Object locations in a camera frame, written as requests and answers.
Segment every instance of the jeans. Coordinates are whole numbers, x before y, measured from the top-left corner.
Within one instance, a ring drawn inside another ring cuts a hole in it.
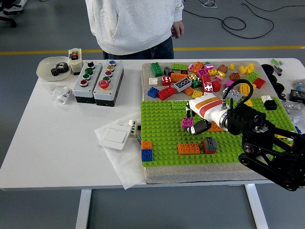
[[[128,55],[113,55],[103,51],[104,60],[150,60],[150,59],[174,59],[172,37],[162,43],[141,52]]]

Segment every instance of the gray felt mat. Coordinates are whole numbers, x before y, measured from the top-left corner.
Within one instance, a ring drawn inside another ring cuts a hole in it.
[[[211,62],[214,64],[215,68],[218,68],[220,64],[230,66],[230,64],[235,64],[235,69],[233,71],[228,70],[226,77],[222,81],[221,90],[214,93],[218,97],[222,97],[222,91],[225,89],[225,82],[230,78],[231,73],[237,73],[240,66],[248,66],[252,61],[231,61],[231,62]],[[195,65],[195,62],[179,62],[182,64]],[[252,95],[253,98],[259,98],[261,95],[270,95],[271,97],[277,97],[271,83],[269,82],[264,70],[258,62],[252,62],[255,66],[255,73],[258,73],[261,79],[265,80],[266,83],[261,89],[255,89]],[[172,68],[172,63],[160,62],[159,63],[162,70],[164,67],[168,66]],[[159,98],[151,98],[147,95],[147,92],[152,86],[148,85],[149,78],[155,78],[153,72],[151,71],[151,64],[145,63],[142,66],[142,90],[143,90],[143,100],[144,101],[159,101]],[[162,86],[162,77],[158,78],[158,85],[153,86],[158,90],[162,90],[166,86]],[[247,75],[241,75],[241,79],[246,79]],[[166,100],[190,100],[191,96],[187,96],[185,93],[176,92],[175,95],[167,98]],[[195,166],[168,166],[168,167],[146,167],[145,168],[145,178],[146,182],[150,184],[159,183],[184,183],[184,182],[208,182],[208,181],[239,181],[239,180],[266,180],[265,177],[259,175],[258,173],[248,169],[247,167],[239,163],[229,163],[229,164],[213,164],[213,165],[195,165]]]

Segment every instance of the white hoodie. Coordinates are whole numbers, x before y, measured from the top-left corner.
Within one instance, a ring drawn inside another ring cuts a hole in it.
[[[182,20],[181,0],[86,0],[92,34],[107,53],[127,55],[171,36]]]

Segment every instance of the person's hand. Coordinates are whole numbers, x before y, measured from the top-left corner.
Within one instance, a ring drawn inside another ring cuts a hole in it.
[[[180,38],[184,35],[184,24],[182,21],[176,21],[172,27],[172,37]]]

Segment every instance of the white paper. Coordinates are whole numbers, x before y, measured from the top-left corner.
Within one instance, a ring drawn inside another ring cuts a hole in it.
[[[128,125],[129,120],[135,119],[138,123],[141,120],[141,113],[136,112],[122,119],[116,120],[113,124]],[[107,129],[107,125],[95,130],[99,139]],[[141,159],[141,146],[136,138],[128,138],[123,150],[103,147],[116,174],[118,175],[124,189],[128,189],[145,180],[144,168]]]

